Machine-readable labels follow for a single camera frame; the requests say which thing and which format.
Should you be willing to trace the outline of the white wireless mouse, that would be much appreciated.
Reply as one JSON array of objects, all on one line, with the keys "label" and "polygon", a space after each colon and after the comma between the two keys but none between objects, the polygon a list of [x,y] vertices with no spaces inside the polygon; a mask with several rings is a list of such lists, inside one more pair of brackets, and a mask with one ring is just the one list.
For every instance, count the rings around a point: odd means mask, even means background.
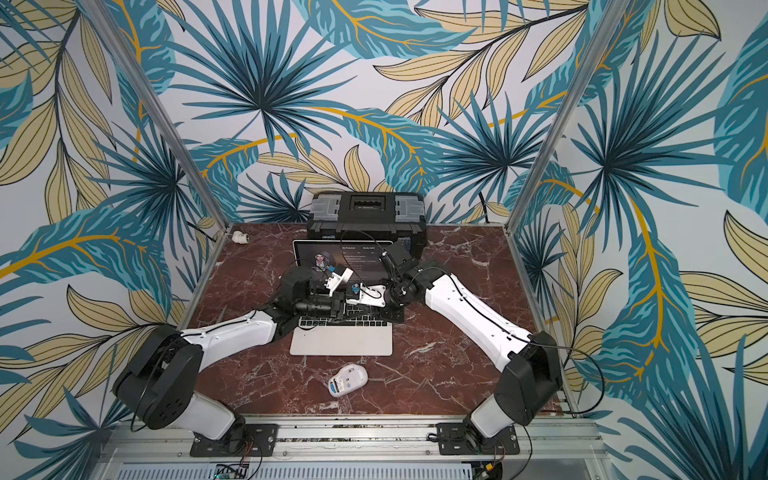
[{"label": "white wireless mouse", "polygon": [[367,370],[358,364],[348,364],[330,378],[328,389],[334,398],[339,398],[361,389],[367,383]]}]

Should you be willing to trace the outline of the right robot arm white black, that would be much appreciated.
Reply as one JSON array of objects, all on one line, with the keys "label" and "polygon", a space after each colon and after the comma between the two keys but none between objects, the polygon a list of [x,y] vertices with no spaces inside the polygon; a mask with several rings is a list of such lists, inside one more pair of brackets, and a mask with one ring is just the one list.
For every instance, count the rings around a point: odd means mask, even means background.
[{"label": "right robot arm white black", "polygon": [[463,421],[467,444],[477,448],[510,426],[529,425],[560,390],[562,368],[551,335],[531,333],[514,324],[442,263],[420,262],[399,243],[385,247],[380,262],[388,275],[386,306],[424,304],[479,346],[500,372],[494,392]]}]

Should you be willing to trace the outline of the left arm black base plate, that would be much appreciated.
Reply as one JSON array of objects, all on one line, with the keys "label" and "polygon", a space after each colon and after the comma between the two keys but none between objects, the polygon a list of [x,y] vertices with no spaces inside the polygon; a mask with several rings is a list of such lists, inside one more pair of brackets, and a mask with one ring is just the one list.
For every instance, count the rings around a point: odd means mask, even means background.
[{"label": "left arm black base plate", "polygon": [[193,458],[271,457],[279,426],[277,424],[234,425],[219,440],[195,433],[190,450]]}]

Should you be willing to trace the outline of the left aluminium frame post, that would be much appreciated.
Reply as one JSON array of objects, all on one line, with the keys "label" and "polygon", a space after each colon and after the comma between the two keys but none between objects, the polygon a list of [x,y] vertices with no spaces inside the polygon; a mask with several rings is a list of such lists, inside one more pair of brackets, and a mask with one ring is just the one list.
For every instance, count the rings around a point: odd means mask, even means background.
[{"label": "left aluminium frame post", "polygon": [[106,3],[104,1],[85,0],[81,2],[81,6],[89,19],[94,22],[97,33],[112,53],[121,71],[132,84],[138,99],[144,104],[154,125],[186,172],[190,184],[196,189],[206,210],[217,226],[226,231],[230,227],[228,219],[206,185],[201,171],[195,165],[190,152],[164,109],[140,62],[129,51],[129,42],[119,32],[119,26],[108,11]]}]

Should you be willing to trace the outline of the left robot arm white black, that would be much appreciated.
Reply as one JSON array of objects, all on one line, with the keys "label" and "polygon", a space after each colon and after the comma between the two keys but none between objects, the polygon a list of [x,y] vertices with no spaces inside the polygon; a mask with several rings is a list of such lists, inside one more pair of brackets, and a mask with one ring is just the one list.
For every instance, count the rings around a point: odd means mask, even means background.
[{"label": "left robot arm white black", "polygon": [[280,279],[276,292],[261,307],[233,320],[203,328],[155,329],[118,375],[113,394],[152,430],[189,430],[199,441],[234,451],[249,443],[243,417],[223,403],[195,391],[198,374],[243,350],[277,342],[307,315],[336,313],[343,297],[337,288],[352,271],[333,267],[324,288],[307,267],[295,267]]}]

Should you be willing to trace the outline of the small white plastic fitting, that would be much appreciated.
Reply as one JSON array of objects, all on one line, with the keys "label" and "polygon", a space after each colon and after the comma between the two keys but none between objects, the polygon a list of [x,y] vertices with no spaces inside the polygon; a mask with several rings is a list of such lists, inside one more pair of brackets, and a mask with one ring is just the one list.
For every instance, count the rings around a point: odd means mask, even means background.
[{"label": "small white plastic fitting", "polygon": [[242,231],[234,231],[232,233],[231,239],[234,243],[239,245],[246,245],[250,242],[249,235]]}]

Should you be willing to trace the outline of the aluminium front rail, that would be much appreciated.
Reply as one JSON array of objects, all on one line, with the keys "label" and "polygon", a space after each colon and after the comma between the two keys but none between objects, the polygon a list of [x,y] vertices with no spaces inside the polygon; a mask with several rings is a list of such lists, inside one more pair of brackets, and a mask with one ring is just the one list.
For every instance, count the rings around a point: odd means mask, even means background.
[{"label": "aluminium front rail", "polygon": [[94,479],[615,479],[607,446],[587,419],[538,418],[485,454],[436,442],[437,415],[248,416],[274,435],[248,456],[192,456],[182,430],[117,427]]}]

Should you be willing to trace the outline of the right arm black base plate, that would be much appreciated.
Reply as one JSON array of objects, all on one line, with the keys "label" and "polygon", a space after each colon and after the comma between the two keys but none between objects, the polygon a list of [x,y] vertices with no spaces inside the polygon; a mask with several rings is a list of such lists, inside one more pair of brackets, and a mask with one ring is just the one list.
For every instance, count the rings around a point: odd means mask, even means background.
[{"label": "right arm black base plate", "polygon": [[502,429],[492,437],[484,437],[471,424],[465,422],[438,423],[427,440],[438,445],[441,455],[517,455],[520,453],[518,437],[513,426]]}]

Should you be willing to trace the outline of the black and grey toolbox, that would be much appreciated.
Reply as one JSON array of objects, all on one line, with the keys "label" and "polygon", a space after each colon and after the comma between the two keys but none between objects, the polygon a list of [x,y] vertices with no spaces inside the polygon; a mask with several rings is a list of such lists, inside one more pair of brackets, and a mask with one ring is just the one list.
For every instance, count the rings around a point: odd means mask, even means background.
[{"label": "black and grey toolbox", "polygon": [[427,245],[424,197],[407,192],[321,191],[312,199],[306,230],[312,240],[401,242],[419,258]]}]

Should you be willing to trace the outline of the aluminium frame post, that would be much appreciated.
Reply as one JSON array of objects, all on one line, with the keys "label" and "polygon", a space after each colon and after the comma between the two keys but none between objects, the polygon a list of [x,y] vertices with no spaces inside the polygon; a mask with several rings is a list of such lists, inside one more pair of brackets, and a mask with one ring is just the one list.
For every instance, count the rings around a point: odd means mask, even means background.
[{"label": "aluminium frame post", "polygon": [[129,42],[119,32],[119,26],[108,11],[106,3],[104,1],[85,0],[81,2],[81,6],[89,19],[94,22],[97,33],[112,53],[121,71],[132,84],[138,99],[144,104],[154,125],[186,172],[190,184],[196,189],[206,210],[217,226],[226,231],[230,227],[228,219],[206,185],[201,171],[195,165],[190,152],[164,109],[140,62],[129,51]]},{"label": "aluminium frame post", "polygon": [[586,52],[580,67],[575,70],[571,84],[557,110],[551,128],[543,141],[538,155],[529,170],[526,182],[516,199],[515,206],[505,226],[507,236],[512,239],[521,225],[525,210],[535,195],[536,187],[546,170],[547,162],[555,151],[569,117],[577,108],[589,82],[594,75],[601,56],[608,47],[613,33],[620,22],[629,2],[609,1],[600,19],[594,35],[587,44]]}]

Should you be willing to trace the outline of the silver laptop with black keyboard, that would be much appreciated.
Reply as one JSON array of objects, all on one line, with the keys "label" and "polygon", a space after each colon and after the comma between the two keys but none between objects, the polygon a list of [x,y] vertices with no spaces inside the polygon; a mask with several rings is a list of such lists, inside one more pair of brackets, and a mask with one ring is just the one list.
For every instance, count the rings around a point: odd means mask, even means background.
[{"label": "silver laptop with black keyboard", "polygon": [[[293,249],[297,265],[311,270],[310,290],[328,294],[325,271],[354,271],[350,280],[336,291],[347,293],[353,283],[385,285],[387,272],[380,261],[383,249],[371,240],[296,240]],[[290,353],[294,356],[389,356],[393,352],[392,327],[403,313],[386,307],[349,305],[342,318],[301,315],[294,331]]]}]

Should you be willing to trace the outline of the right aluminium frame post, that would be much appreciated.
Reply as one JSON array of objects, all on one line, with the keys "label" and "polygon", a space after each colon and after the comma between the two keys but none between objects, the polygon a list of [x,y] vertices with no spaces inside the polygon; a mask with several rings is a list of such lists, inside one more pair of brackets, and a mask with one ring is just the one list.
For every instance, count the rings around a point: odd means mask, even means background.
[{"label": "right aluminium frame post", "polygon": [[613,33],[620,22],[629,2],[609,1],[600,19],[594,35],[587,44],[586,52],[580,67],[575,70],[571,84],[557,110],[551,128],[543,141],[538,155],[529,170],[526,182],[516,199],[515,206],[505,226],[507,236],[512,239],[521,225],[525,210],[535,195],[536,187],[546,170],[547,162],[555,151],[569,117],[577,108],[589,82],[594,75],[601,56],[608,47]]}]

